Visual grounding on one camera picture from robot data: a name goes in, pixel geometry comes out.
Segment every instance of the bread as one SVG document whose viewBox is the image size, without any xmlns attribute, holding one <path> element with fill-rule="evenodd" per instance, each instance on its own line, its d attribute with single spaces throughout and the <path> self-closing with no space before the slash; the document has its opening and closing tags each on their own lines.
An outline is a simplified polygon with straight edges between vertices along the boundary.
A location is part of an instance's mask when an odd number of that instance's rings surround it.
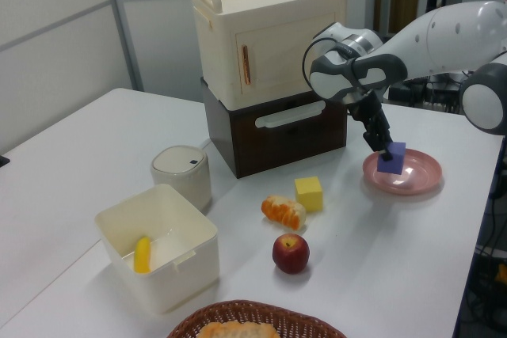
<svg viewBox="0 0 507 338">
<path fill-rule="evenodd" d="M 197 334 L 197 338 L 280 338 L 275 328 L 270 324 L 256 324 L 254 322 L 240 323 L 228 321 L 225 323 L 210 322 Z"/>
<path fill-rule="evenodd" d="M 307 220 L 304 206 L 283 196 L 269 196 L 262 202 L 261 210 L 270 221 L 293 230 L 299 230 Z"/>
</svg>

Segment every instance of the robotic arm link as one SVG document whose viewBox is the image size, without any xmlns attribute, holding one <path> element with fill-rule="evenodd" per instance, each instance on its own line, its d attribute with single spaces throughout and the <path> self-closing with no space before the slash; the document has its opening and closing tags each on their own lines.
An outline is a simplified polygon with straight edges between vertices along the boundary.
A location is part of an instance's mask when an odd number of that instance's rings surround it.
<svg viewBox="0 0 507 338">
<path fill-rule="evenodd" d="M 387 146 L 392 139 L 373 90 L 407 79 L 474 71 L 460 90 L 465 116 L 484 132 L 507 135 L 503 3 L 468 2 L 435 9 L 385 44 L 373 31 L 336 23 L 318 33 L 313 46 L 318 58 L 311 64 L 308 84 L 320 97 L 345 104 L 353 119 L 363 122 L 365 140 L 384 160 L 391 158 Z"/>
</svg>

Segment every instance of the red apple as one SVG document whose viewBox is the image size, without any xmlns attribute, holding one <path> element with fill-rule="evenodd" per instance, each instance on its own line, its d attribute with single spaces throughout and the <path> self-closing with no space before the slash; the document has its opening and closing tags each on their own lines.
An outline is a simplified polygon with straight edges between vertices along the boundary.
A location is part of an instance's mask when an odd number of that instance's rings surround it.
<svg viewBox="0 0 507 338">
<path fill-rule="evenodd" d="M 298 234 L 279 236 L 273 245 L 273 261 L 285 273 L 300 273 L 308 263 L 310 247 Z"/>
</svg>

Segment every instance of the yellow cube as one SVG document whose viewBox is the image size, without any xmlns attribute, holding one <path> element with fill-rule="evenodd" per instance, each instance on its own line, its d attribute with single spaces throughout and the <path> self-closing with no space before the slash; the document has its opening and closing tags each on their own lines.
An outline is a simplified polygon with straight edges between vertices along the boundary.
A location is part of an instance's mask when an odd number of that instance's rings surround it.
<svg viewBox="0 0 507 338">
<path fill-rule="evenodd" d="M 322 187 L 318 177 L 296 178 L 295 200 L 301 203 L 307 211 L 320 211 L 324 207 Z"/>
</svg>

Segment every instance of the container lid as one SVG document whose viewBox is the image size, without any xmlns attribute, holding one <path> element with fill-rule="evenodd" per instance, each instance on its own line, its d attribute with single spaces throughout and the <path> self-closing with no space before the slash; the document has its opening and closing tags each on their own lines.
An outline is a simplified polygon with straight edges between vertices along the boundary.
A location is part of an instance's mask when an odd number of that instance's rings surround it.
<svg viewBox="0 0 507 338">
<path fill-rule="evenodd" d="M 166 173 L 185 173 L 198 166 L 205 155 L 205 152 L 194 146 L 172 146 L 153 160 L 153 167 Z"/>
</svg>

